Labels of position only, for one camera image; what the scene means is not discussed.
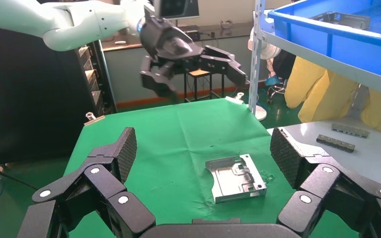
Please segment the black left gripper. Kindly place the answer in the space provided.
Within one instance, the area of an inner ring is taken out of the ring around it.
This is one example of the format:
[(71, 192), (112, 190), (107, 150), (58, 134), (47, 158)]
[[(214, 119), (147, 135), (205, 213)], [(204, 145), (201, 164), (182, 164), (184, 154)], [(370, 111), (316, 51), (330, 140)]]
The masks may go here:
[(235, 56), (213, 46), (198, 46), (181, 29), (166, 19), (154, 16), (144, 18), (139, 38), (150, 56), (145, 56), (139, 70), (142, 86), (158, 97), (178, 102), (179, 97), (171, 82), (174, 66), (199, 68), (211, 73), (225, 75), (238, 87), (243, 87), (247, 74)]

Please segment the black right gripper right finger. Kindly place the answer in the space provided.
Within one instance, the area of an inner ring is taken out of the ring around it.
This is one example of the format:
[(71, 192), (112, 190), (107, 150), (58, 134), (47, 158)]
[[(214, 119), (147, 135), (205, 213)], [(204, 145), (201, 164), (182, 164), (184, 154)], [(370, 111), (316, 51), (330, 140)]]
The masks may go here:
[(273, 130), (271, 156), (295, 190), (277, 222), (307, 238), (325, 211), (338, 215), (361, 238), (381, 238), (381, 183), (340, 165), (321, 147)]

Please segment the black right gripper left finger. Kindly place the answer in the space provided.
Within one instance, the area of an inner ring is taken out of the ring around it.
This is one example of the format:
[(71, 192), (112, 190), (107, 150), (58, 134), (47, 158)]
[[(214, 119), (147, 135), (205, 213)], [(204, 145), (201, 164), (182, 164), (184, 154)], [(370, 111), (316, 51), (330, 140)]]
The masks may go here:
[(95, 147), (78, 169), (33, 194), (18, 237), (66, 238), (92, 212), (118, 238), (137, 238), (154, 227), (154, 215), (125, 186), (136, 152), (133, 127)]

